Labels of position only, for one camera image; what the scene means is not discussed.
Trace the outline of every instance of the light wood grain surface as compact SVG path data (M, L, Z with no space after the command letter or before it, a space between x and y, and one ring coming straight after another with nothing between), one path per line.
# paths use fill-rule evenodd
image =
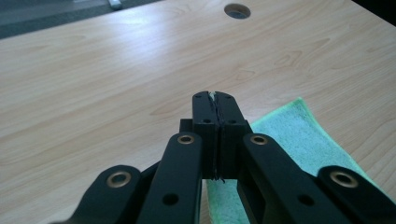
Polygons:
M168 0L0 41L0 223L71 216L106 168L146 169L198 91L250 122L302 96L396 199L396 29L350 1ZM204 197L201 222L208 223Z

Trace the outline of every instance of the green sponge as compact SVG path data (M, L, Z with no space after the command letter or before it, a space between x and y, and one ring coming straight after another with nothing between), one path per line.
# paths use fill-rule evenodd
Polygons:
M254 133L273 137L306 172L316 176L323 166L353 170L373 183L359 165L320 127L304 100L280 107L251 125ZM248 223L236 191L236 180L207 180L212 223Z

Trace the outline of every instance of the dark floor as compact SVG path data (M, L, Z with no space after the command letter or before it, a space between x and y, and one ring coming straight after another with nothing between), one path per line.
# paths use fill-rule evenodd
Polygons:
M121 0L123 9L157 1ZM396 25L396 0L353 1ZM0 39L113 11L108 0L0 0Z

